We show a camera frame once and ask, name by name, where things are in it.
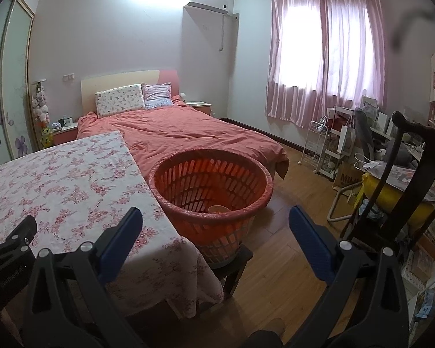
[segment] shoe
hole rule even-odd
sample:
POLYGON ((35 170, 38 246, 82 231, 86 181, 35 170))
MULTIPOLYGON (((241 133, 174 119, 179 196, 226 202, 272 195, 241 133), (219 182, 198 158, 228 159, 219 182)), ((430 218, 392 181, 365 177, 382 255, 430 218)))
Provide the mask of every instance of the shoe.
POLYGON ((278 337, 282 337, 285 332, 285 323, 281 318, 276 318, 266 324, 263 330, 273 331, 278 337))

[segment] stool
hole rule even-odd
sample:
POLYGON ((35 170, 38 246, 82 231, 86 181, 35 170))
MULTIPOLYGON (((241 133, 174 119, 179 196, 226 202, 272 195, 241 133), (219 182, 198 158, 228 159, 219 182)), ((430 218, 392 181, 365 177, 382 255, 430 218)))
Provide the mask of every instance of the stool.
MULTIPOLYGON (((225 279, 223 286, 224 300, 233 296, 235 288, 237 287, 238 282, 244 273, 245 267, 251 258, 253 258, 253 252, 245 245, 241 245, 234 260, 224 267, 212 270, 219 281, 225 279)), ((201 305, 198 305, 197 302, 197 316, 200 315, 200 312, 208 310, 211 306, 213 306, 213 304, 210 302, 205 302, 201 305)))

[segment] wardrobe door frame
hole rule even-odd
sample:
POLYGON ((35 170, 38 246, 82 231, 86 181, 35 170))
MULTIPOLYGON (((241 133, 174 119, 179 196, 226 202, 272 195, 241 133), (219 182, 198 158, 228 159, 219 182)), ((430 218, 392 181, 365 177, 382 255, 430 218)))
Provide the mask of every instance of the wardrobe door frame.
MULTIPOLYGON (((27 44, 26 44, 26 64, 24 66, 24 73, 26 74, 26 76, 24 79, 25 79, 25 83, 26 83, 26 92, 27 92, 27 110, 28 110, 27 113, 29 116, 29 121, 27 122, 26 125, 27 125, 27 130, 29 133, 30 144, 32 146, 33 151, 35 152, 38 150, 38 146, 37 146, 36 129, 35 129, 34 121, 33 121, 33 114, 32 114, 32 109, 31 109, 31 104, 30 104, 31 90, 30 90, 30 85, 29 85, 29 46, 30 46, 30 34, 32 31, 33 23, 34 23, 34 13, 28 7, 28 5, 24 2, 24 0, 12 0, 10 10, 8 11, 8 15, 6 17, 5 29, 3 31, 2 43, 0 46, 0 110, 1 110, 0 112, 2 113, 2 118, 4 119, 5 118, 5 109, 3 106, 3 52, 5 50, 6 37, 8 34, 8 27, 10 25, 11 14, 12 14, 13 9, 17 3, 23 8, 23 10, 30 17, 29 32, 28 32, 27 44)), ((7 127, 6 122, 3 123, 3 130, 5 131, 5 140, 6 140, 6 144, 8 146, 8 151, 10 152, 10 157, 12 158, 12 160, 16 159, 17 157, 14 155, 14 152, 12 149, 13 148, 12 142, 11 142, 9 134, 8 134, 8 127, 7 127)))

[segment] floor plank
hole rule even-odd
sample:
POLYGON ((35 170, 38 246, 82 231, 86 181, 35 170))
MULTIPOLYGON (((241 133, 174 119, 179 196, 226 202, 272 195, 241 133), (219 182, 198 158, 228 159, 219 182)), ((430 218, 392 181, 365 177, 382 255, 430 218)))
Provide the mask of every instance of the floor plank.
MULTIPOLYGON (((276 176, 274 195, 267 208, 254 220, 244 243, 254 252, 233 298, 203 313, 199 318, 168 327, 170 332, 152 333, 152 348, 238 347, 252 332, 279 317, 286 323, 286 342, 301 326, 325 289, 325 283, 313 274, 300 246, 288 227, 289 210, 301 205, 315 223, 328 226, 337 237, 344 223, 335 228, 326 216, 336 191, 332 183, 297 162, 301 153, 286 147, 290 168, 284 180, 276 176)), ((351 213, 347 198, 342 197, 334 217, 351 213)), ((347 324, 358 292, 349 300, 335 329, 347 324)))

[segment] silver bolt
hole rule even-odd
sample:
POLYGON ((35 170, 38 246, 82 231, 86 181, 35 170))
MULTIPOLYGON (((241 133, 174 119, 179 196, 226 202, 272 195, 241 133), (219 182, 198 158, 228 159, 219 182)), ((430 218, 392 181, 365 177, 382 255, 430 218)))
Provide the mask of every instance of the silver bolt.
POLYGON ((392 257, 393 256, 393 250, 390 247, 385 247, 382 251, 388 257, 392 257))
POLYGON ((42 249, 42 250, 39 251, 39 256, 40 256, 41 258, 44 258, 44 257, 46 257, 49 253, 50 253, 50 250, 49 250, 49 249, 42 249))
POLYGON ((81 245, 81 251, 87 252, 87 251, 92 250, 93 247, 94 247, 94 244, 92 242, 84 242, 81 245))
POLYGON ((348 241, 341 241, 340 242, 340 248, 342 248, 342 250, 345 251, 349 251, 351 250, 353 246, 351 246, 351 243, 349 243, 348 241))

